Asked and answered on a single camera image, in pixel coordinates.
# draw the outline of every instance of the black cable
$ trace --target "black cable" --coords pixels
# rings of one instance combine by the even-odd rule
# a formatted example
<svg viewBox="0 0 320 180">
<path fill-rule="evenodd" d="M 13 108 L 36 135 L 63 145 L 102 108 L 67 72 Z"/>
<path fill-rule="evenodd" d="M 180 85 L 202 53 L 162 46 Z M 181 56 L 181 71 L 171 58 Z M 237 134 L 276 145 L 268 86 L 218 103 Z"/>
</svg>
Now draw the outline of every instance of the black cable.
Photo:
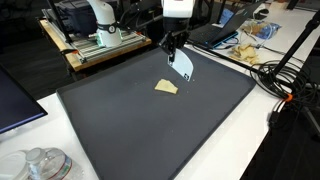
<svg viewBox="0 0 320 180">
<path fill-rule="evenodd" d="M 69 2 L 75 9 L 78 9 L 78 8 L 71 2 L 71 0 L 68 0 L 68 2 Z"/>
<path fill-rule="evenodd" d="M 123 14 L 122 14 L 122 16 L 121 16 L 121 18 L 120 18 L 120 21 L 119 21 L 119 24 L 123 24 L 124 22 L 124 18 L 125 18 L 125 16 L 127 15 L 127 13 L 130 11 L 130 8 L 128 8 L 125 12 L 123 12 Z"/>
<path fill-rule="evenodd" d="M 237 42 L 235 42 L 235 43 L 232 43 L 232 42 L 224 42 L 223 44 L 234 44 L 234 45 L 237 45 L 237 44 L 239 44 L 239 39 L 238 38 L 236 38 L 236 37 L 234 37 L 234 38 L 232 38 L 232 39 L 235 39 L 235 40 L 237 40 Z"/>
<path fill-rule="evenodd" d="M 278 75 L 273 71 L 279 64 L 279 61 L 269 61 L 259 65 L 258 72 L 250 71 L 250 76 L 256 81 L 267 93 L 277 98 L 283 99 L 286 103 L 294 109 L 301 109 L 299 107 L 305 106 L 309 108 L 315 108 L 319 106 L 320 98 L 318 91 L 318 85 L 310 80 L 310 74 L 300 67 L 288 63 Z M 290 91 L 283 88 L 282 81 L 285 81 L 290 85 Z"/>
<path fill-rule="evenodd" d="M 232 48 L 233 46 L 235 46 L 235 44 L 234 45 L 228 45 L 228 46 L 226 46 L 224 48 L 213 48 L 213 50 L 226 50 L 226 49 Z"/>
<path fill-rule="evenodd" d="M 278 53 L 278 54 L 281 54 L 281 55 L 285 55 L 285 54 L 286 54 L 285 52 L 277 51 L 277 50 L 268 48 L 268 47 L 266 47 L 266 46 L 264 46 L 264 45 L 261 46 L 260 48 L 263 48 L 263 49 L 266 49 L 266 50 L 269 50 L 269 51 L 271 51 L 271 52 Z M 293 58 L 293 59 L 295 59 L 295 60 L 297 60 L 297 61 L 299 61 L 299 62 L 301 62 L 301 63 L 304 63 L 303 60 L 301 60 L 301 59 L 299 59 L 299 58 L 296 58 L 296 57 L 294 57 L 294 56 L 292 56 L 291 58 Z"/>
<path fill-rule="evenodd" d="M 139 20 L 140 20 L 141 14 L 142 14 L 142 13 L 139 13 L 139 16 L 137 17 L 137 20 L 136 20 L 136 27 L 138 27 L 138 26 L 139 26 Z"/>
<path fill-rule="evenodd" d="M 204 54 L 206 54 L 206 55 L 213 56 L 213 57 L 218 57 L 218 56 L 215 56 L 215 55 L 213 55 L 213 54 L 207 53 L 206 51 L 203 51 L 202 49 L 200 49 L 200 48 L 198 48 L 198 47 L 196 47 L 196 46 L 194 46 L 194 45 L 192 45 L 192 47 L 193 47 L 193 49 L 195 49 L 195 50 L 197 50 L 197 51 L 200 51 L 200 52 L 202 52 L 202 53 L 204 53 Z"/>
<path fill-rule="evenodd" d="M 243 30 L 243 32 L 249 36 L 251 39 L 253 39 L 255 42 L 257 42 L 257 39 L 255 37 L 253 37 L 251 34 L 249 34 L 247 31 Z"/>
<path fill-rule="evenodd" d="M 253 68 L 252 66 L 248 66 L 242 62 L 239 61 L 235 61 L 234 59 L 231 59 L 230 57 L 227 57 L 225 55 L 222 55 L 218 52 L 212 51 L 212 49 L 209 49 L 208 47 L 203 46 L 202 44 L 198 44 L 198 43 L 194 43 L 192 41 L 187 41 L 188 43 L 190 43 L 191 45 L 194 45 L 195 47 L 199 47 L 199 49 L 201 49 L 201 51 L 203 52 L 207 52 L 209 55 L 215 55 L 217 57 L 219 57 L 220 59 L 226 60 L 228 62 L 231 62 L 233 64 L 236 64 L 242 68 L 245 68 L 247 70 L 250 70 L 252 72 L 258 72 L 257 69 Z"/>
<path fill-rule="evenodd" d="M 302 112 L 301 109 L 297 111 L 296 117 L 293 121 L 290 119 L 284 119 L 284 118 L 281 118 L 281 120 L 278 121 L 280 113 L 273 112 L 271 115 L 271 119 L 269 119 L 269 126 L 272 129 L 282 129 L 282 131 L 287 131 L 292 128 L 293 122 L 295 122 L 298 119 L 301 112 Z"/>
<path fill-rule="evenodd" d="M 279 110 L 281 110 L 280 107 L 281 107 L 282 104 L 284 104 L 284 103 L 285 103 L 285 101 L 281 101 L 281 103 L 279 103 L 279 105 L 277 106 L 277 108 L 275 109 L 275 111 L 276 111 L 276 112 L 279 112 Z"/>
<path fill-rule="evenodd" d="M 134 19 L 137 17 L 137 15 L 140 15 L 141 12 L 137 12 L 135 15 L 132 16 L 132 18 L 130 18 L 125 24 L 124 26 L 128 26 L 128 24 Z"/>
<path fill-rule="evenodd" d="M 135 27 L 135 29 L 136 29 L 136 30 L 139 30 L 139 29 L 141 29 L 141 28 L 145 28 L 145 27 L 146 27 L 147 25 L 149 25 L 150 23 L 159 21 L 159 20 L 161 20 L 162 18 L 163 18 L 163 15 L 159 15 L 159 16 L 154 17 L 154 14 L 152 14 L 152 18 L 151 18 L 150 20 L 145 21 L 145 22 L 139 24 L 139 19 L 140 19 L 140 14 L 139 14 L 139 16 L 138 16 L 138 18 L 137 18 L 137 20 L 136 20 L 136 27 Z"/>
</svg>

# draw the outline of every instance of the wooden table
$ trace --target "wooden table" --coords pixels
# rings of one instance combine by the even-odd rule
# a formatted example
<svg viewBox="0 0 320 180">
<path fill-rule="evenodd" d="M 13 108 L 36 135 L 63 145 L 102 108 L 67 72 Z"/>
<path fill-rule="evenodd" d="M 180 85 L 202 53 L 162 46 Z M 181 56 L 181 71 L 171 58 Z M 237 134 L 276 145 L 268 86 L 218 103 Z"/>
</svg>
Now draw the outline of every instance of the wooden table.
<svg viewBox="0 0 320 180">
<path fill-rule="evenodd" d="M 45 33 L 50 36 L 50 38 L 56 44 L 56 46 L 59 48 L 60 51 L 62 51 L 64 49 L 69 49 L 67 43 L 64 42 L 60 38 L 60 36 L 57 34 L 57 32 L 54 31 L 52 29 L 52 27 L 50 27 L 50 25 L 48 23 L 49 22 L 47 20 L 45 20 L 45 19 L 39 21 L 39 24 L 40 24 L 42 30 L 45 31 Z M 139 44 L 136 44 L 134 46 L 130 46 L 130 47 L 121 49 L 121 50 L 116 51 L 116 52 L 114 52 L 112 54 L 108 54 L 107 56 L 103 56 L 103 57 L 100 57 L 99 59 L 96 59 L 94 61 L 88 61 L 86 63 L 81 63 L 80 60 L 75 55 L 73 55 L 71 53 L 70 54 L 66 54 L 65 55 L 65 59 L 68 62 L 68 64 L 71 66 L 72 70 L 74 72 L 78 72 L 78 71 L 83 70 L 85 68 L 94 66 L 96 64 L 99 64 L 99 63 L 102 63 L 104 61 L 107 61 L 107 60 L 110 60 L 112 58 L 115 58 L 117 56 L 120 56 L 122 54 L 137 50 L 137 49 L 142 48 L 144 46 L 147 46 L 149 44 L 151 44 L 151 39 L 146 38 L 145 41 L 143 41 L 143 42 L 141 42 Z"/>
</svg>

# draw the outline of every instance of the black tray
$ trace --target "black tray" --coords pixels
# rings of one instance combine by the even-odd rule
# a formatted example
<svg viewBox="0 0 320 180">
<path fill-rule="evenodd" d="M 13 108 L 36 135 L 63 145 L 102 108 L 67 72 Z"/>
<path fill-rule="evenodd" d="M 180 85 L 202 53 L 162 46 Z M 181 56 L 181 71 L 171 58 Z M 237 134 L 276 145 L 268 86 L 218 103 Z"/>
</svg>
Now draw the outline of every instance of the black tray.
<svg viewBox="0 0 320 180">
<path fill-rule="evenodd" d="M 183 51 L 194 65 L 190 82 L 156 49 L 57 90 L 99 178 L 174 178 L 255 85 Z M 155 91 L 160 79 L 170 80 L 178 93 Z"/>
</svg>

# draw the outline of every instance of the white table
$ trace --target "white table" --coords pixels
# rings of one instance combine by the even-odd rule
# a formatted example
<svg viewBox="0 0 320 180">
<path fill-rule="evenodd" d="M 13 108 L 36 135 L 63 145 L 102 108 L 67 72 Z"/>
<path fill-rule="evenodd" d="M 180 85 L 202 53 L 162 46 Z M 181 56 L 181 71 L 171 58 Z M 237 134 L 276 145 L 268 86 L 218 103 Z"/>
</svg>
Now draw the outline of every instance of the white table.
<svg viewBox="0 0 320 180">
<path fill-rule="evenodd" d="M 277 23 L 282 26 L 278 33 L 272 37 L 270 40 L 265 42 L 265 46 L 277 51 L 287 52 L 292 44 L 296 41 L 302 31 L 305 29 L 305 25 L 310 21 L 313 17 L 314 13 L 304 10 L 284 10 L 284 3 L 273 2 L 269 8 L 269 15 L 264 21 L 269 21 L 273 23 Z M 312 47 L 318 40 L 320 34 L 320 28 L 314 30 L 311 35 L 306 39 L 306 41 L 301 45 L 299 50 L 294 54 L 294 57 L 299 58 L 301 60 L 306 60 Z M 258 43 L 262 43 L 264 40 L 256 38 Z M 242 40 L 245 40 L 243 44 L 252 43 L 257 44 L 251 38 L 247 38 L 245 33 L 242 34 Z M 231 54 L 231 49 L 229 50 L 215 50 L 215 52 L 223 54 L 225 56 L 229 56 Z M 260 48 L 256 50 L 259 55 L 259 59 L 261 63 L 267 62 L 270 60 L 281 60 L 283 55 L 273 53 L 269 50 Z M 302 65 L 297 60 L 291 59 L 290 62 L 296 65 Z"/>
<path fill-rule="evenodd" d="M 294 10 L 293 12 L 284 12 L 283 10 L 274 11 L 277 12 L 277 14 L 283 15 L 282 18 L 279 18 L 279 21 L 288 21 L 288 25 L 293 24 L 289 23 L 289 20 L 291 17 L 296 16 L 294 15 L 295 12 L 303 15 L 297 16 L 295 21 L 306 21 L 310 19 L 313 14 L 300 10 Z M 303 27 L 299 26 L 290 28 L 284 24 L 282 25 L 283 32 L 280 31 L 274 39 L 266 43 L 266 46 L 270 46 L 271 48 L 271 44 L 273 44 L 274 49 L 286 51 L 303 30 Z M 304 44 L 303 49 L 299 50 L 300 53 L 297 57 L 303 60 L 307 58 L 319 34 L 320 31 L 318 29 L 312 34 L 313 39 L 309 38 Z M 286 38 L 281 36 L 290 37 L 291 40 L 284 42 L 283 39 Z M 263 53 L 265 53 L 263 55 L 265 57 L 273 58 L 278 56 L 269 51 Z M 210 56 L 208 57 L 248 74 L 248 71 L 230 62 Z M 268 132 L 268 114 L 276 102 L 278 102 L 278 99 L 269 96 L 259 87 L 255 87 L 199 149 L 176 179 L 239 179 Z M 82 166 L 85 172 L 85 180 L 98 179 L 57 95 L 53 94 L 41 99 L 39 103 L 49 115 L 15 130 L 1 134 L 0 157 L 17 150 L 30 150 L 34 147 L 57 147 L 66 152 L 66 154 Z"/>
</svg>

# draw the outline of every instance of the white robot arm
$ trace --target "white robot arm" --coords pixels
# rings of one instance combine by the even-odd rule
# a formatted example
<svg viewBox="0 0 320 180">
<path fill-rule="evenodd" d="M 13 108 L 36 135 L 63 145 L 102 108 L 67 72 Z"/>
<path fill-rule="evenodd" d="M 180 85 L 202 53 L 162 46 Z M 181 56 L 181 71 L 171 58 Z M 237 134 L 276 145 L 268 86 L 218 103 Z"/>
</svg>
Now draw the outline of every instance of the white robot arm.
<svg viewBox="0 0 320 180">
<path fill-rule="evenodd" d="M 101 47 L 118 46 L 122 42 L 120 29 L 117 28 L 113 9 L 101 0 L 87 0 L 97 18 L 98 45 Z"/>
<path fill-rule="evenodd" d="M 161 3 L 166 35 L 159 45 L 173 62 L 176 48 L 182 48 L 189 37 L 189 19 L 195 2 L 194 0 L 162 0 Z"/>
</svg>

